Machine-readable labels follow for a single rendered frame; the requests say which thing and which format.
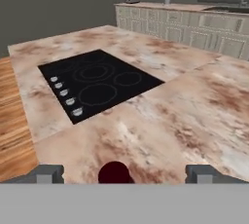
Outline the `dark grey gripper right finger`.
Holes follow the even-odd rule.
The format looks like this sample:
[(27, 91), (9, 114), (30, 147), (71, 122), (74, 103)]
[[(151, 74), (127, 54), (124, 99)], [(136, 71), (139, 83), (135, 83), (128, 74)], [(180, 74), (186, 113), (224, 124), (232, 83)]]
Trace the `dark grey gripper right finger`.
[(186, 165), (186, 183), (191, 184), (234, 184), (244, 180), (224, 175), (210, 165)]

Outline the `cream base cabinet run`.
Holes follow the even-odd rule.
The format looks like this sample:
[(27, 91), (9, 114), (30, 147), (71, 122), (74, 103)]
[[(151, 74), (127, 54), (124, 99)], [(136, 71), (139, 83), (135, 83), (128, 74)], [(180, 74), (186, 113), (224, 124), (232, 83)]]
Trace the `cream base cabinet run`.
[(117, 26), (249, 61), (249, 14), (201, 5), (116, 4)]

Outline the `dark red round juice bottle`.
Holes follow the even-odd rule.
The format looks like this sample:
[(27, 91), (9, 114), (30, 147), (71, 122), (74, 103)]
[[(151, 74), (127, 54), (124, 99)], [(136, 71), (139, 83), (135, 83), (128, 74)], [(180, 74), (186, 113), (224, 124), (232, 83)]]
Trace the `dark red round juice bottle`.
[(105, 164), (98, 173), (99, 183), (133, 183), (125, 164), (113, 161)]

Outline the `black glass hob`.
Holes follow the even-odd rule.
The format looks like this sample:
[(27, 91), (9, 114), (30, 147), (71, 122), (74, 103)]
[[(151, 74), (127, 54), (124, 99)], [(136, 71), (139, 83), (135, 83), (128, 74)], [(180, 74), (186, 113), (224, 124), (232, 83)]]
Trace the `black glass hob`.
[[(159, 78), (102, 50), (71, 56), (38, 66), (73, 125), (163, 84)], [(56, 89), (54, 84), (63, 83)], [(61, 96), (68, 89), (68, 95)], [(73, 105), (65, 101), (75, 98)], [(81, 116), (72, 111), (83, 108)]]

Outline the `dark sink basin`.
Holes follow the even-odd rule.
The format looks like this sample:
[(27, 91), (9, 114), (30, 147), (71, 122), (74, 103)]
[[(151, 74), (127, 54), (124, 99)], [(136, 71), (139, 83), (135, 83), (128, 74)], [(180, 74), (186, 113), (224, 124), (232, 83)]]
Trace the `dark sink basin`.
[(207, 12), (224, 12), (224, 13), (235, 13), (235, 14), (249, 14), (249, 8), (243, 7), (226, 7), (226, 6), (215, 6), (206, 8), (203, 11)]

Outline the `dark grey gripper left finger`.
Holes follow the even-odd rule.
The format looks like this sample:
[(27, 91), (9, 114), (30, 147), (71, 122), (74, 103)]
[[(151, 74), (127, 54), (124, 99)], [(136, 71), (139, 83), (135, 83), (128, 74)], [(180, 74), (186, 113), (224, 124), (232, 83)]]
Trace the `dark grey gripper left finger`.
[(63, 173), (63, 165), (39, 165), (25, 175), (6, 180), (6, 183), (60, 184), (64, 183)]

